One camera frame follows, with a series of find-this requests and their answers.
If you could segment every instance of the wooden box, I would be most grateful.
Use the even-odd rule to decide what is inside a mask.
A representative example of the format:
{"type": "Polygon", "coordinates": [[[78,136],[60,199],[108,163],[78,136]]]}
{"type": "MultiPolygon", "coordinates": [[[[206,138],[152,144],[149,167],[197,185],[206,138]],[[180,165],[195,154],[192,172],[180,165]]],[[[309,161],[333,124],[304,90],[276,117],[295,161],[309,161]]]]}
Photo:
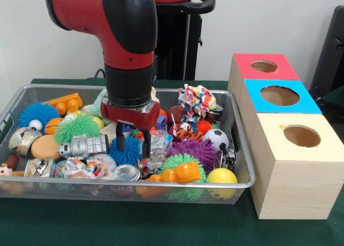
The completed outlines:
{"type": "Polygon", "coordinates": [[[250,144],[256,113],[318,113],[301,81],[245,79],[239,101],[241,119],[250,144]]]}
{"type": "Polygon", "coordinates": [[[239,104],[244,79],[299,80],[283,54],[233,54],[228,91],[239,104]]]}
{"type": "Polygon", "coordinates": [[[326,219],[343,186],[344,145],[321,114],[258,113],[250,153],[260,219],[326,219]]]}

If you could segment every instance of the green tablecloth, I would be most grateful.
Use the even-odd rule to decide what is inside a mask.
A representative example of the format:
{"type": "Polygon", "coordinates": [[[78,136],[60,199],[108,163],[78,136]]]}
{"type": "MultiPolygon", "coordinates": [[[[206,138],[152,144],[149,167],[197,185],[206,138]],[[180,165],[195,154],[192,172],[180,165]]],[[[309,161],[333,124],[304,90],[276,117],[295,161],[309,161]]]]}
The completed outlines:
{"type": "MultiPolygon", "coordinates": [[[[34,83],[97,84],[103,79],[34,83]]],[[[157,81],[177,88],[181,81],[157,81]]],[[[190,82],[226,89],[227,82],[190,82]]],[[[1,199],[0,245],[344,245],[344,192],[328,220],[258,220],[250,191],[237,204],[1,199]]]]}

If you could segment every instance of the green spiky ball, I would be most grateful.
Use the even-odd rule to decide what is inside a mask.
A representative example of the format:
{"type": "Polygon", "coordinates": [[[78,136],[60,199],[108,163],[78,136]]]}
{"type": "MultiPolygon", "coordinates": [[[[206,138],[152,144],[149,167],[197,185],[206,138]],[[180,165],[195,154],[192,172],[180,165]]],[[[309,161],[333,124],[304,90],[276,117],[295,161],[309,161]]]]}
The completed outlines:
{"type": "Polygon", "coordinates": [[[211,129],[220,129],[220,127],[218,125],[216,125],[216,124],[212,124],[211,125],[211,129]]]}
{"type": "Polygon", "coordinates": [[[82,134],[86,134],[89,138],[101,135],[97,123],[93,121],[93,116],[79,114],[74,120],[60,123],[55,132],[55,142],[70,142],[73,136],[82,134]]]}
{"type": "MultiPolygon", "coordinates": [[[[176,168],[179,164],[187,164],[190,162],[196,162],[198,164],[199,172],[200,172],[200,179],[195,181],[195,183],[205,183],[206,182],[206,174],[204,171],[203,166],[201,165],[200,161],[193,156],[188,154],[178,154],[174,156],[170,156],[166,159],[166,161],[162,164],[161,172],[164,172],[166,169],[173,169],[176,168]]],[[[170,200],[177,200],[178,202],[185,202],[187,200],[198,200],[202,194],[202,188],[175,188],[168,193],[168,198],[170,200]]]]}

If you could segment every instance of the football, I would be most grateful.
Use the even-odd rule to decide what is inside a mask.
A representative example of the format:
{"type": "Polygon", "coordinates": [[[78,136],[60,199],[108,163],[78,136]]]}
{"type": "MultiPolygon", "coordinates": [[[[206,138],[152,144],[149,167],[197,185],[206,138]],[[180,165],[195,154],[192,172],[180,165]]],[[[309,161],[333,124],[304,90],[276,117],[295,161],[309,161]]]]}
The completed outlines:
{"type": "Polygon", "coordinates": [[[211,129],[203,135],[202,141],[210,140],[213,146],[218,150],[224,150],[230,146],[230,141],[223,131],[220,129],[211,129]]]}

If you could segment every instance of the metal basket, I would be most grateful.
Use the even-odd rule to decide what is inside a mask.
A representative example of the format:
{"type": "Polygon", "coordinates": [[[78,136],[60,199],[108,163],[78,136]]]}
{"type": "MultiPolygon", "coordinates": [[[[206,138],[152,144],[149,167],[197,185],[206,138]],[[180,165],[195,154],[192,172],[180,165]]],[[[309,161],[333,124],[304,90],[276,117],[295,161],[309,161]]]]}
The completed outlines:
{"type": "MultiPolygon", "coordinates": [[[[101,86],[39,85],[22,87],[11,99],[0,115],[0,162],[10,155],[8,143],[11,134],[18,128],[19,115],[36,101],[46,101],[78,92],[84,105],[92,104],[101,86]]],[[[234,173],[237,184],[217,183],[166,183],[166,182],[128,182],[121,180],[88,180],[66,178],[28,178],[0,176],[0,198],[32,199],[72,199],[72,200],[110,200],[110,201],[148,201],[148,202],[187,202],[203,204],[230,204],[239,199],[245,188],[251,187],[255,174],[247,147],[239,110],[234,96],[227,91],[211,91],[217,104],[224,108],[221,117],[223,131],[233,138],[237,162],[234,173]],[[150,190],[166,191],[149,198],[143,198],[136,192],[137,186],[146,186],[150,190]],[[228,200],[216,199],[210,194],[234,193],[228,200]]],[[[178,103],[176,89],[157,89],[161,108],[167,110],[178,103]]],[[[27,159],[21,157],[17,170],[24,170],[27,159]]]]}

